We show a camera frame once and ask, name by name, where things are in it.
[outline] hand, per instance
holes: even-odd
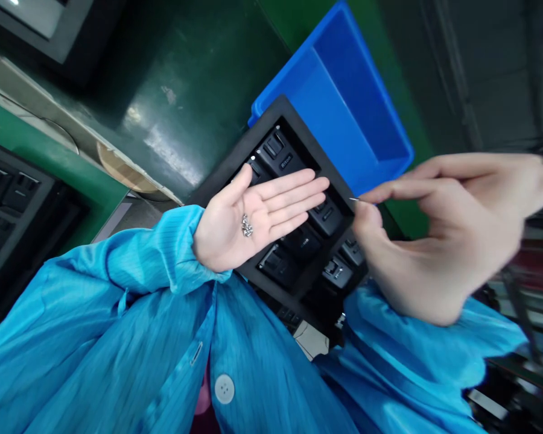
[[[428,237],[391,242],[372,205],[389,198],[418,200]],[[520,154],[436,157],[360,199],[354,231],[391,306],[447,326],[518,251],[524,220],[543,208],[543,162]]]
[[[252,167],[243,165],[233,182],[210,200],[194,235],[195,256],[214,272],[237,268],[269,243],[308,219],[307,211],[325,200],[327,178],[312,169],[249,187]],[[253,227],[243,235],[243,214]]]

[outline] wrist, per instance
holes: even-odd
[[[201,236],[198,236],[197,233],[193,236],[193,246],[191,248],[197,261],[205,268],[216,274],[227,271],[217,266],[217,258],[208,253],[209,250],[206,247],[209,244],[207,243],[207,241],[201,240]]]

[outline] coat button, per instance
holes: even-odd
[[[229,404],[235,395],[235,385],[227,374],[222,374],[215,381],[215,397],[221,404]]]

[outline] workbench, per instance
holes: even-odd
[[[102,143],[185,204],[247,130],[252,102],[333,3],[129,2],[88,89],[73,91],[29,74]],[[349,1],[414,146],[415,163],[436,153],[431,142],[446,140],[451,125],[443,118],[446,101],[425,50],[417,3]],[[416,49],[424,50],[419,62],[409,59]],[[417,105],[414,94],[427,99]],[[425,116],[431,105],[434,116]],[[427,130],[423,118],[434,128]],[[414,203],[390,203],[387,210],[385,226],[393,236],[425,233],[427,221]]]

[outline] blue storage box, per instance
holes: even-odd
[[[285,94],[356,196],[395,179],[414,151],[360,29],[338,2],[252,105]]]

